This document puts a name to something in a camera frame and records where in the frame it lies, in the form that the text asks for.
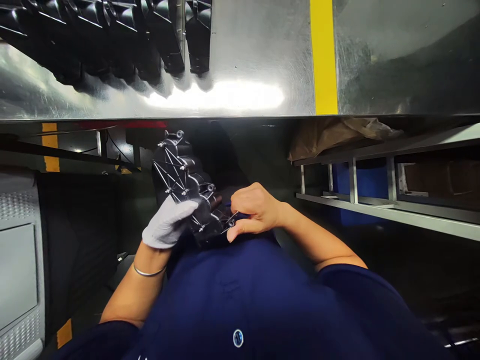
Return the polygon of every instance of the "bare hand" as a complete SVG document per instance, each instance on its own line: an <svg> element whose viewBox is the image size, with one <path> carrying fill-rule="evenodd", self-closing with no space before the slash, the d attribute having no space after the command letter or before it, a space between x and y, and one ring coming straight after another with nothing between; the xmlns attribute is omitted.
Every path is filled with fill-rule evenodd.
<svg viewBox="0 0 480 360"><path fill-rule="evenodd" d="M226 238L232 242L240 234L259 234L282 226L283 204L258 182L236 191L231 196L232 214L240 212L250 217L238 220Z"/></svg>

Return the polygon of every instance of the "shirt sleeve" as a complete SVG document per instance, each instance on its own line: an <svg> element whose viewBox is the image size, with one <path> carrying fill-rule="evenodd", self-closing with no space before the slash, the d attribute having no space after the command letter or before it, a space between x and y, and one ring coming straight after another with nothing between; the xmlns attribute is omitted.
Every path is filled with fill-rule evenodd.
<svg viewBox="0 0 480 360"><path fill-rule="evenodd" d="M121 359L137 341L138 333L129 322L104 322L67 342L52 359Z"/></svg>
<svg viewBox="0 0 480 360"><path fill-rule="evenodd" d="M392 359L452 359L378 274L355 265L333 264L320 270L317 279L335 292L350 319L381 353Z"/></svg>

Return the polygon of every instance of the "hand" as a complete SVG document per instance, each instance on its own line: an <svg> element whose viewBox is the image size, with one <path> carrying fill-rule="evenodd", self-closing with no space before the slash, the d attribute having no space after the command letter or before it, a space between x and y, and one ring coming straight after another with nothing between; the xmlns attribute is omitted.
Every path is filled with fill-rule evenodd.
<svg viewBox="0 0 480 360"><path fill-rule="evenodd" d="M231 243L244 233L259 234L282 226L284 203L275 199L258 182L236 191L231 196L231 212L250 215L248 219L237 220L228 229L226 238Z"/></svg>
<svg viewBox="0 0 480 360"><path fill-rule="evenodd" d="M156 249L173 247L187 226L182 220L198 207L199 204L191 200L176 204L169 195L141 233L143 242Z"/></svg>

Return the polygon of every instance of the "black plastic part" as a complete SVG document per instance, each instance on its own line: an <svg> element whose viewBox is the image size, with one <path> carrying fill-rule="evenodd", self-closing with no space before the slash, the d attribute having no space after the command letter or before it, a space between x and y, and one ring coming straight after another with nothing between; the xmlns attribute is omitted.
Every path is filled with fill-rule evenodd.
<svg viewBox="0 0 480 360"><path fill-rule="evenodd" d="M177 37L177 1L176 0L136 0L137 6L147 6L146 25L150 40L155 44L163 68L167 73L180 74L185 70L184 59Z"/></svg>
<svg viewBox="0 0 480 360"><path fill-rule="evenodd" d="M108 63L111 72L127 83L135 79L135 66L129 56L119 51L109 37L109 24L100 0L62 0L75 30Z"/></svg>
<svg viewBox="0 0 480 360"><path fill-rule="evenodd" d="M210 70L211 29L212 0L186 0L185 31L192 73Z"/></svg>
<svg viewBox="0 0 480 360"><path fill-rule="evenodd" d="M60 83L82 82L80 61L53 44L37 19L24 7L0 4L0 38L50 70Z"/></svg>
<svg viewBox="0 0 480 360"><path fill-rule="evenodd" d="M221 195L203 171L200 160L193 155L192 146L182 131L165 132L165 139L153 153L152 176L158 199L167 193L177 203L187 200L198 203L189 227L201 248L215 247L213 242L225 243L222 241L225 236L218 235L235 224L235 219L222 204Z"/></svg>
<svg viewBox="0 0 480 360"><path fill-rule="evenodd" d="M80 60L85 72L98 77L110 72L107 62L71 25L62 0L22 0L22 4L56 46Z"/></svg>
<svg viewBox="0 0 480 360"><path fill-rule="evenodd" d="M131 1L104 1L109 33L117 48L129 56L138 77L149 83L160 80L160 54L147 35L142 7Z"/></svg>

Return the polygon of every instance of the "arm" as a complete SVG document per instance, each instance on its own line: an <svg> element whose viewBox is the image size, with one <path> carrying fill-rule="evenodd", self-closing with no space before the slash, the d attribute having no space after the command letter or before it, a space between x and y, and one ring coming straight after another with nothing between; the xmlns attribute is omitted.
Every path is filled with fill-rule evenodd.
<svg viewBox="0 0 480 360"><path fill-rule="evenodd" d="M134 263L138 270L153 274L167 265L170 253L170 249L156 249L141 242ZM141 328L160 293L164 276L165 271L153 277L141 276L132 264L103 310L100 323L122 320Z"/></svg>
<svg viewBox="0 0 480 360"><path fill-rule="evenodd" d="M262 185L254 183L235 192L231 197L231 211L249 214L228 230L232 242L243 233L258 234L279 227L289 232L315 263L317 270L331 264L352 264L367 268L339 238L311 221L289 204L276 200Z"/></svg>
<svg viewBox="0 0 480 360"><path fill-rule="evenodd" d="M171 248L177 243L186 224L183 219L190 216L198 204L185 201L175 204L167 197L148 226L143 230L142 242L135 260L108 301L100 323L114 320L125 321L140 328L144 324L162 288L165 271L146 277L137 270L155 274L167 266Z"/></svg>

